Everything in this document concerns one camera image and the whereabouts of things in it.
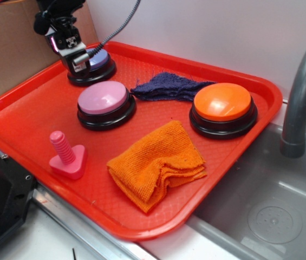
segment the white wall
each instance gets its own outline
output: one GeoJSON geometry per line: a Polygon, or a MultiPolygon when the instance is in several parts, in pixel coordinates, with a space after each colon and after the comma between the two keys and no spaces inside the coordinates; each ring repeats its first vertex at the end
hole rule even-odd
{"type": "MultiPolygon", "coordinates": [[[[135,1],[87,1],[100,41],[135,1]]],[[[306,50],[306,0],[141,0],[113,41],[263,77],[288,98],[306,50]]]]}

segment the coiled wire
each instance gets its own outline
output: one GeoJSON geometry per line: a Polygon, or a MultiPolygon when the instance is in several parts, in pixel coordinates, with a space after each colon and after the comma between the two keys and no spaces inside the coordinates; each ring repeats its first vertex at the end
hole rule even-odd
{"type": "Polygon", "coordinates": [[[111,35],[109,35],[106,39],[104,39],[94,50],[92,50],[88,55],[90,57],[93,57],[94,55],[96,55],[104,46],[105,44],[112,39],[115,35],[117,35],[118,33],[120,33],[125,26],[129,23],[129,21],[131,20],[131,18],[133,17],[133,15],[135,14],[139,4],[140,4],[141,0],[137,0],[136,4],[134,6],[134,8],[132,9],[131,13],[129,14],[129,16],[126,18],[125,22],[121,25],[121,27],[119,27],[115,32],[113,32],[111,35]]]}

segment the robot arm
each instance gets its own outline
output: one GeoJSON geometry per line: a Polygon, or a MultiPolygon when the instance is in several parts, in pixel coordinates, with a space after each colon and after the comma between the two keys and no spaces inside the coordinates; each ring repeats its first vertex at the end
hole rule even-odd
{"type": "Polygon", "coordinates": [[[90,71],[89,61],[75,64],[73,61],[86,54],[74,11],[83,7],[85,0],[37,0],[40,12],[35,16],[34,30],[44,35],[52,50],[74,77],[85,77],[90,71]]]}

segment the orange tray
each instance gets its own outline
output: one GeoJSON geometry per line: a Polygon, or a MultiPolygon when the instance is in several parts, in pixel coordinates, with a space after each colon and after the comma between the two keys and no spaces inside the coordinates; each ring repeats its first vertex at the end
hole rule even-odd
{"type": "Polygon", "coordinates": [[[137,111],[126,124],[94,132],[83,128],[77,119],[77,99],[84,88],[69,83],[61,62],[0,96],[0,150],[109,233],[141,241],[160,236],[185,222],[278,112],[282,95],[274,84],[254,76],[122,43],[111,42],[105,48],[118,69],[111,80],[122,82],[128,89],[148,82],[158,73],[171,72],[195,81],[242,85],[258,108],[258,121],[251,131],[232,140],[211,140],[198,135],[188,118],[191,103],[180,101],[137,100],[137,111]],[[181,121],[207,161],[208,175],[169,189],[163,201],[145,214],[116,186],[106,163],[171,120],[181,121]],[[63,131],[71,146],[83,144],[88,151],[86,172],[79,180],[55,175],[49,167],[50,158],[56,154],[49,135],[55,130],[63,131]]]}

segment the tray rim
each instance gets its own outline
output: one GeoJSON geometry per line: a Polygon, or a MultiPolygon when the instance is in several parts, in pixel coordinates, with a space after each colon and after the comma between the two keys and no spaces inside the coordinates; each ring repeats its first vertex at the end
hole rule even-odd
{"type": "MultiPolygon", "coordinates": [[[[96,46],[96,44],[93,44],[89,46],[89,48],[92,48],[96,46]]],[[[116,221],[113,221],[112,219],[104,219],[102,218],[97,224],[102,226],[105,230],[109,229],[108,232],[111,234],[131,240],[131,241],[141,241],[141,240],[147,240],[152,239],[157,236],[162,235],[163,233],[170,232],[182,224],[187,220],[189,215],[192,213],[192,211],[197,207],[197,205],[206,197],[206,195],[213,189],[213,187],[219,182],[222,178],[222,176],[229,170],[229,168],[233,165],[233,163],[240,157],[240,155],[249,147],[249,145],[255,140],[255,138],[260,134],[260,132],[268,125],[268,123],[271,121],[271,119],[275,116],[275,114],[279,111],[283,97],[280,92],[280,90],[275,86],[272,82],[262,79],[260,77],[251,76],[248,74],[235,72],[233,70],[228,70],[224,68],[215,67],[212,65],[190,61],[184,58],[178,58],[167,54],[158,53],[156,51],[146,50],[138,47],[134,47],[131,45],[127,45],[124,43],[119,42],[109,42],[105,49],[110,52],[118,52],[119,50],[125,49],[124,53],[120,53],[121,56],[129,57],[135,60],[142,60],[145,61],[145,59],[149,59],[150,63],[160,63],[163,67],[166,67],[166,63],[168,63],[170,66],[178,65],[177,67],[173,67],[173,70],[177,71],[188,71],[191,68],[197,70],[194,70],[192,75],[198,76],[204,78],[204,75],[207,71],[211,70],[212,72],[216,72],[218,74],[223,74],[230,77],[229,82],[235,81],[235,83],[240,84],[242,81],[252,81],[257,83],[258,85],[262,85],[266,87],[266,92],[268,94],[267,103],[269,105],[268,111],[263,117],[255,124],[255,126],[250,131],[250,135],[245,135],[243,139],[240,141],[240,143],[235,147],[234,150],[221,162],[219,167],[213,172],[212,174],[216,175],[217,181],[214,183],[208,183],[205,181],[201,188],[195,193],[195,196],[192,197],[187,204],[185,204],[182,209],[175,215],[175,217],[160,226],[157,226],[155,229],[152,230],[131,230],[123,226],[119,226],[116,221]]],[[[32,76],[31,78],[27,79],[26,81],[22,82],[21,84],[17,85],[13,89],[9,90],[8,92],[4,93],[0,96],[0,111],[3,110],[5,107],[11,105],[15,101],[17,101],[19,98],[27,95],[34,89],[36,89],[38,86],[40,86],[43,82],[46,82],[47,80],[50,80],[54,77],[54,75],[57,75],[61,72],[65,71],[65,68],[63,67],[61,61],[57,61],[48,68],[42,70],[41,72],[37,73],[36,75],[32,76]]],[[[255,92],[255,89],[248,89],[251,92],[255,92]]],[[[8,145],[4,140],[0,139],[0,150],[4,153],[7,153],[9,156],[13,157],[14,159],[19,157],[19,163],[24,166],[29,171],[35,171],[35,170],[42,170],[38,165],[31,162],[29,158],[25,158],[22,156],[19,151],[15,150],[14,147],[11,147],[8,145]]],[[[43,185],[54,191],[53,186],[48,186],[45,183],[42,182],[43,185]]],[[[85,201],[83,201],[81,198],[76,197],[76,201],[73,201],[73,204],[77,204],[77,206],[73,205],[74,207],[78,208],[83,214],[85,214],[87,217],[90,217],[90,219],[93,220],[93,218],[90,216],[92,214],[88,214],[86,209],[89,207],[92,211],[95,213],[102,212],[100,209],[93,207],[91,205],[88,205],[85,201]]]]}

